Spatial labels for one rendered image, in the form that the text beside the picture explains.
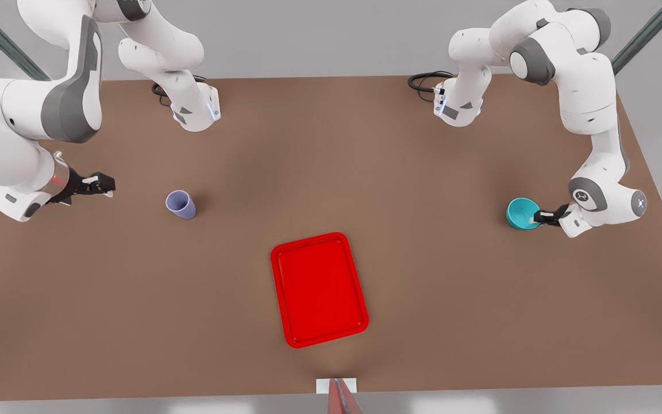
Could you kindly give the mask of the lavender cup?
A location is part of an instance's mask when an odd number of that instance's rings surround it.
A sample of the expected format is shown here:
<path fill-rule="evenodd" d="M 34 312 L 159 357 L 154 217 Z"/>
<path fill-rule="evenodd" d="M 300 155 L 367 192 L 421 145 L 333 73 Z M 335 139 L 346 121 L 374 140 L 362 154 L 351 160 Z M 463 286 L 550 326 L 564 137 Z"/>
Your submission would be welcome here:
<path fill-rule="evenodd" d="M 172 191 L 165 199 L 165 206 L 178 217 L 191 220 L 197 214 L 194 200 L 183 190 Z"/>

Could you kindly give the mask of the teal bowl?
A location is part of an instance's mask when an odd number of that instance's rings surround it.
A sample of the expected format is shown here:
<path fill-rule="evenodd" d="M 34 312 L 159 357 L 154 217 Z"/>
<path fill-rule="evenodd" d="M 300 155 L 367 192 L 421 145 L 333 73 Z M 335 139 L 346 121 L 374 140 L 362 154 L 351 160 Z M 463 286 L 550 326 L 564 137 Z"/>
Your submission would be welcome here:
<path fill-rule="evenodd" d="M 505 218 L 509 225 L 518 230 L 537 228 L 540 223 L 534 219 L 540 207 L 528 198 L 515 198 L 507 206 Z"/>

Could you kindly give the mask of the red tray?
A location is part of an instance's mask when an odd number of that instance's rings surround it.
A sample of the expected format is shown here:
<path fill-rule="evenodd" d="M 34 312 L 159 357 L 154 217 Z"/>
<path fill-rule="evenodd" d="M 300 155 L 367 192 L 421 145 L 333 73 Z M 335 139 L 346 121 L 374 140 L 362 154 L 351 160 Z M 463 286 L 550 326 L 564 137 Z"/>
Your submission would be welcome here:
<path fill-rule="evenodd" d="M 347 237 L 333 232 L 271 251 L 284 338 L 292 348 L 357 335 L 370 318 Z"/>

